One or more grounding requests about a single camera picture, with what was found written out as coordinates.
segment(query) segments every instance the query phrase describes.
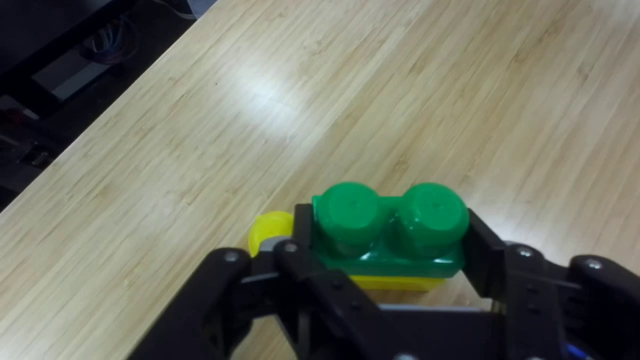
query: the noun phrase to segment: green toy block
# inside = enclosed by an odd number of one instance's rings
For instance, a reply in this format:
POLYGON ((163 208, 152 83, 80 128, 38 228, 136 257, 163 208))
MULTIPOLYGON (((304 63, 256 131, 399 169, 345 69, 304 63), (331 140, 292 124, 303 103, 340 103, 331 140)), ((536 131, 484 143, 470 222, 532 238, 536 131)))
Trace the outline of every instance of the green toy block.
POLYGON ((452 277, 464 265, 469 217, 446 186, 416 184, 381 197, 364 184, 339 183, 312 198, 312 250, 349 275, 452 277))

